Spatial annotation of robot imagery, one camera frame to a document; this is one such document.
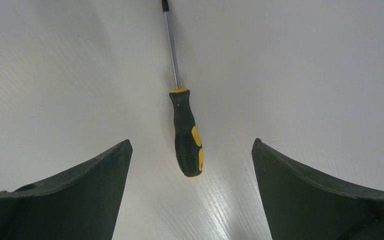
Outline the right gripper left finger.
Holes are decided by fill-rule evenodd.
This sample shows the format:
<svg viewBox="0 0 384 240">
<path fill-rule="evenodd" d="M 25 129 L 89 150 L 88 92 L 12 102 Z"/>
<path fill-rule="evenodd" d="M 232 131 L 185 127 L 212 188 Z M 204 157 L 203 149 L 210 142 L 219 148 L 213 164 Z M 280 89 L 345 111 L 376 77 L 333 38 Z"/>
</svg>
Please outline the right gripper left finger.
<svg viewBox="0 0 384 240">
<path fill-rule="evenodd" d="M 133 148 L 98 156 L 15 191 L 0 191 L 0 240 L 110 240 Z"/>
</svg>

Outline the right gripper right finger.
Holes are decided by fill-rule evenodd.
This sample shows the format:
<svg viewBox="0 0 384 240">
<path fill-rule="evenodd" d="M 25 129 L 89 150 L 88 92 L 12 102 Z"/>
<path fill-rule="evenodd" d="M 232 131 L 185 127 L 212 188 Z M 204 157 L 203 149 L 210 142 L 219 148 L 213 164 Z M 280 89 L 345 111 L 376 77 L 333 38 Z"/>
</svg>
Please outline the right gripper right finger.
<svg viewBox="0 0 384 240">
<path fill-rule="evenodd" d="M 384 240 L 384 191 L 300 163 L 259 138 L 251 154 L 274 240 Z"/>
</svg>

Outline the black yellow screwdriver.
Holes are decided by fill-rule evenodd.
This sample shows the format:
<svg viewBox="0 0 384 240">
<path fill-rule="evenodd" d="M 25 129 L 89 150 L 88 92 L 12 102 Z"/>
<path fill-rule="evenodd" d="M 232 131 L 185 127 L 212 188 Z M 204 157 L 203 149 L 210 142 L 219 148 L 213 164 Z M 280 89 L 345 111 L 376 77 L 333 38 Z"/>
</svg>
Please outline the black yellow screwdriver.
<svg viewBox="0 0 384 240">
<path fill-rule="evenodd" d="M 199 176 L 204 166 L 204 151 L 201 137 L 190 105 L 190 90 L 180 87 L 179 66 L 177 61 L 174 33 L 170 17 L 169 2 L 161 1 L 164 14 L 175 89 L 169 93 L 173 105 L 173 125 L 175 131 L 174 148 L 178 166 L 188 178 Z"/>
</svg>

